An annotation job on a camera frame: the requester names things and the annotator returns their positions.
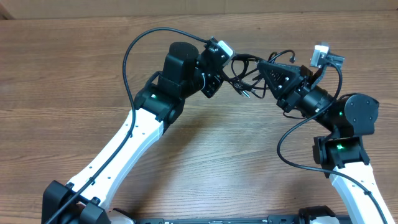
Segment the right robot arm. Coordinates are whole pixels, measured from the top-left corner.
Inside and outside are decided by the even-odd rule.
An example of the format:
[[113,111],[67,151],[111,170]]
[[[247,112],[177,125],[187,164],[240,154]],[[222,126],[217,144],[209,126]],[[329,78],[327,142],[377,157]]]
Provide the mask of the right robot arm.
[[[298,110],[304,117],[279,140],[279,158],[292,167],[324,173],[353,223],[393,223],[363,144],[363,136],[374,133],[379,102],[360,93],[340,95],[343,74],[340,65],[331,60],[319,64],[316,73],[305,66],[266,61],[259,62],[257,68],[277,106],[285,112]],[[281,153],[285,138],[311,120],[330,131],[314,138],[316,167],[294,163]]]

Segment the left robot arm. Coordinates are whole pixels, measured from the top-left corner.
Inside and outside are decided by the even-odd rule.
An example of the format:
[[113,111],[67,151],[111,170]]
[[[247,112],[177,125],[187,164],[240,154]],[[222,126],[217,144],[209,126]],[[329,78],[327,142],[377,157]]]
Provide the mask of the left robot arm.
[[162,71],[140,90],[123,126],[102,151],[63,185],[53,181],[43,194],[42,223],[134,223],[111,202],[121,183],[148,148],[182,114],[186,98],[201,91],[211,98],[220,88],[219,72],[235,56],[223,40],[205,49],[174,42]]

